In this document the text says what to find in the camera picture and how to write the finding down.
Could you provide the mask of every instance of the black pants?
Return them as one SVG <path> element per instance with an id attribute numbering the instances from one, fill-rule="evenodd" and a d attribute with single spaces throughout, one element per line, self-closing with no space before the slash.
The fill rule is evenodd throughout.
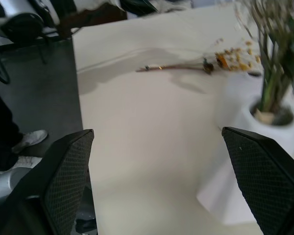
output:
<path id="1" fill-rule="evenodd" d="M 11 148 L 22 140 L 18 126 L 12 121 L 12 113 L 0 98 L 0 170 L 8 170 L 18 156 Z"/>

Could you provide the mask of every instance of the white table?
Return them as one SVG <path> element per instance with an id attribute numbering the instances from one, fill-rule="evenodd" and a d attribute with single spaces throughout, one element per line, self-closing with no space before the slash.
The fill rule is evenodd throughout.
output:
<path id="1" fill-rule="evenodd" d="M 223 37 L 232 7 L 208 7 L 83 29 L 74 37 L 84 128 L 95 130 L 89 169 L 100 235 L 260 235 L 224 226 L 196 199 L 222 138 L 213 123 L 226 73 L 135 73 L 193 59 Z"/>

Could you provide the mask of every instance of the white sneaker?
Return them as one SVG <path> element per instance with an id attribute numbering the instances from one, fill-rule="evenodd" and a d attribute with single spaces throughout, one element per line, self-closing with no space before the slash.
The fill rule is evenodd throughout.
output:
<path id="1" fill-rule="evenodd" d="M 26 147 L 35 145 L 43 141 L 48 136 L 45 130 L 34 131 L 23 134 L 23 139 L 12 148 L 13 153 L 20 153 Z"/>
<path id="2" fill-rule="evenodd" d="M 19 156 L 18 161 L 11 167 L 11 169 L 17 167 L 34 168 L 41 161 L 41 159 L 42 158 L 37 157 Z"/>

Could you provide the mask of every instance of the person's leg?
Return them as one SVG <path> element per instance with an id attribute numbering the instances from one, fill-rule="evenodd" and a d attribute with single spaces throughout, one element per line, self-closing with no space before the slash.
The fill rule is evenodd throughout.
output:
<path id="1" fill-rule="evenodd" d="M 0 141 L 13 147 L 23 138 L 12 120 L 12 113 L 0 97 Z"/>
<path id="2" fill-rule="evenodd" d="M 0 171 L 15 167 L 36 166 L 40 158 L 19 157 L 24 148 L 40 143 L 47 137 L 45 130 L 22 134 L 12 120 L 12 113 L 0 97 Z"/>

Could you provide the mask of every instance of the white pot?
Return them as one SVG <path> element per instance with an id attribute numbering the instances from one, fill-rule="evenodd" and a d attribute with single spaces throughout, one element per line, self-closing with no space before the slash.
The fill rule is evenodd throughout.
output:
<path id="1" fill-rule="evenodd" d="M 288 154 L 294 153 L 294 120 L 286 126 L 269 126 L 257 121 L 250 113 L 251 107 L 259 100 L 254 98 L 242 106 L 232 124 L 228 126 L 256 132 L 276 140 Z M 201 184 L 198 201 L 214 217 L 226 225 L 254 222 L 243 195 L 238 187 L 235 173 L 224 140 L 220 141 L 212 161 L 209 177 Z"/>
<path id="2" fill-rule="evenodd" d="M 222 129 L 230 126 L 234 117 L 247 101 L 261 95 L 263 79 L 248 73 L 235 73 L 227 79 L 215 110 L 215 122 Z"/>

